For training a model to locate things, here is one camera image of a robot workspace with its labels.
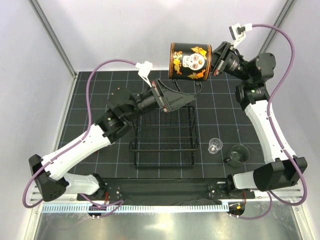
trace white wall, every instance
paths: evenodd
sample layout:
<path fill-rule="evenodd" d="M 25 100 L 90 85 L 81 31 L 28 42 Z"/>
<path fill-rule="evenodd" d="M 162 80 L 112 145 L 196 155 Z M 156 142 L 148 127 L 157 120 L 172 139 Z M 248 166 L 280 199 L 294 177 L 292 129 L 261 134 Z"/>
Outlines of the white wall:
<path fill-rule="evenodd" d="M 16 240 L 28 159 L 51 152 L 72 77 L 28 1 L 0 3 L 0 238 Z"/>
<path fill-rule="evenodd" d="M 295 61 L 287 80 L 274 98 L 274 112 L 286 139 L 298 156 L 308 162 L 305 179 L 311 221 L 320 231 L 320 78 L 319 78 L 318 0 L 297 1 L 282 29 L 295 44 Z M 268 81 L 273 89 L 287 69 L 290 47 L 278 35 L 267 50 L 275 55 L 275 77 Z"/>
<path fill-rule="evenodd" d="M 284 0 L 38 0 L 73 67 L 91 71 L 103 61 L 148 60 L 168 69 L 171 42 L 211 44 L 232 41 L 236 23 L 273 24 Z M 250 59 L 268 30 L 249 33 L 239 47 Z M 102 69 L 133 68 L 113 63 Z"/>

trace wire rack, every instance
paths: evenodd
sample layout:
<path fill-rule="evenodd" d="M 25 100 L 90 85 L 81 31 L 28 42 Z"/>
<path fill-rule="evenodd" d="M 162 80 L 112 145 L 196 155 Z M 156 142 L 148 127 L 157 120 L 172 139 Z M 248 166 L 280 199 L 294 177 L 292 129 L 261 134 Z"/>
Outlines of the wire rack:
<path fill-rule="evenodd" d="M 156 109 L 133 123 L 129 150 L 137 167 L 190 167 L 199 139 L 195 108 L 191 105 L 164 113 Z"/>

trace white cable connector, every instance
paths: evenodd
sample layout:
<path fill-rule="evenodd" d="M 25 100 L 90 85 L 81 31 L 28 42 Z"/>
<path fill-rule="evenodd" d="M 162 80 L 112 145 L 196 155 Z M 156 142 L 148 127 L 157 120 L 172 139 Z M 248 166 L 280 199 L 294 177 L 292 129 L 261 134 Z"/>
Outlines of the white cable connector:
<path fill-rule="evenodd" d="M 236 48 L 245 38 L 246 32 L 252 30 L 252 23 L 247 23 L 245 25 L 240 25 L 237 23 L 229 27 L 232 39 L 234 40 L 233 46 Z"/>
<path fill-rule="evenodd" d="M 138 75 L 149 85 L 151 88 L 151 83 L 149 81 L 148 75 L 153 67 L 153 64 L 149 61 L 145 61 L 144 63 L 137 62 L 135 67 L 139 69 Z"/>

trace black grid mat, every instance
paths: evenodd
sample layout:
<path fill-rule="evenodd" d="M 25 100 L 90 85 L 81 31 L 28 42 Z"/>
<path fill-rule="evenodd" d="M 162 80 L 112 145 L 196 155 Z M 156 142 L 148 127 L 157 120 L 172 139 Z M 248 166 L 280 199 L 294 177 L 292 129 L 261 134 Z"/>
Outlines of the black grid mat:
<path fill-rule="evenodd" d="M 64 124 L 59 147 L 82 134 L 88 124 L 86 109 L 86 84 L 90 72 L 80 72 L 72 95 L 71 104 Z M 168 79 L 168 71 L 152 71 L 149 79 L 161 78 L 174 88 Z M 241 81 L 230 75 L 218 78 L 210 76 L 203 82 L 203 89 L 196 101 L 199 132 L 199 150 L 195 152 L 192 168 L 137 169 L 133 153 L 129 152 L 129 139 L 132 131 L 115 144 L 93 153 L 73 167 L 69 173 L 88 175 L 98 173 L 103 178 L 224 178 L 229 174 L 252 171 L 264 164 L 263 153 L 258 137 L 250 120 L 241 110 L 235 97 L 235 87 Z M 186 93 L 195 93 L 193 81 L 179 81 Z M 128 88 L 134 95 L 147 88 L 137 71 L 102 71 L 92 79 L 90 105 L 92 121 L 106 111 L 106 99 L 118 87 Z M 219 138 L 223 142 L 222 151 L 212 155 L 208 152 L 209 140 Z M 229 149 L 235 144 L 244 144 L 250 151 L 250 159 L 239 168 L 223 163 Z"/>

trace skull graphic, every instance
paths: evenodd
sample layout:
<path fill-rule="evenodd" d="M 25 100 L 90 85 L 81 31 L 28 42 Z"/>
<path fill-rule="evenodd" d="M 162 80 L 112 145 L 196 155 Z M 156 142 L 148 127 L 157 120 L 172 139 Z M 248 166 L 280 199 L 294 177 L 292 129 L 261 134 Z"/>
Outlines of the skull graphic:
<path fill-rule="evenodd" d="M 199 70 L 205 65 L 205 58 L 199 53 L 191 54 L 190 56 L 183 56 L 182 66 L 190 68 L 191 70 Z"/>

